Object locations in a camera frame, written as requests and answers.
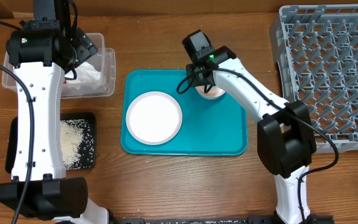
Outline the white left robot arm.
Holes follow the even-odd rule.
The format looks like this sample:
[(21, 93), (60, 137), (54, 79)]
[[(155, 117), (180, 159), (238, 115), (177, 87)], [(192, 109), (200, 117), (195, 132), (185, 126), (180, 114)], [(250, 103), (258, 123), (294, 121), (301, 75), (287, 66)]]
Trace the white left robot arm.
[(77, 26), (73, 1), (35, 1), (6, 44), (8, 74), (17, 85), (17, 147), (11, 181), (0, 202), (15, 216), (59, 223), (112, 223), (111, 212), (88, 196), (82, 177), (68, 178), (60, 146), (60, 98), (65, 75), (98, 50)]

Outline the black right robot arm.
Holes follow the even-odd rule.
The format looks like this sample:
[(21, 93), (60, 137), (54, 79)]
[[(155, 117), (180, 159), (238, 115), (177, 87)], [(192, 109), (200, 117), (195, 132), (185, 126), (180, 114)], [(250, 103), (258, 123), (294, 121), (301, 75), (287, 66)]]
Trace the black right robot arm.
[(223, 91), (233, 97), (257, 124), (257, 153), (274, 176), (275, 216), (280, 223), (302, 223), (310, 210), (306, 199), (306, 172), (316, 141), (307, 106), (288, 102), (254, 78), (228, 47), (215, 49), (197, 30), (182, 44), (191, 59), (185, 82), (205, 98)]

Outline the large white plate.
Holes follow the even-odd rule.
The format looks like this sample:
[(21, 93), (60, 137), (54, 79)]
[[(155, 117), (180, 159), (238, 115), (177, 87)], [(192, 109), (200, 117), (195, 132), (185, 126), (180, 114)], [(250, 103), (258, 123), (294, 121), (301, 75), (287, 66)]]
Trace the large white plate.
[(137, 141), (151, 146), (172, 140), (179, 132), (183, 113), (169, 94), (149, 91), (135, 98), (126, 112), (126, 126)]

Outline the small pink saucer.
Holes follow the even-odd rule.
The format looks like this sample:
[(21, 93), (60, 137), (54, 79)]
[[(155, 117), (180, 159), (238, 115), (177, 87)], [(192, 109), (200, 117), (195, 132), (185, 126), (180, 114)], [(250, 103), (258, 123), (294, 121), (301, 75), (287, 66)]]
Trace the small pink saucer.
[(197, 92), (207, 100), (215, 100), (225, 94), (225, 91), (218, 88), (217, 86), (213, 86), (212, 89), (210, 89), (210, 91), (207, 93), (204, 92), (204, 86), (196, 86), (195, 88)]

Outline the white napkin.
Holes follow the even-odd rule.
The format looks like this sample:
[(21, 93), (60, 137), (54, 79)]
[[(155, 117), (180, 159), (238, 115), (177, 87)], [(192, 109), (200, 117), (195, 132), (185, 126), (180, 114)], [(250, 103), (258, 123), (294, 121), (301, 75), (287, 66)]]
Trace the white napkin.
[(79, 67), (75, 68), (75, 71), (77, 78), (76, 80), (67, 81), (69, 85), (73, 85), (75, 88), (98, 88), (101, 86), (101, 72), (97, 71), (92, 64), (84, 62)]

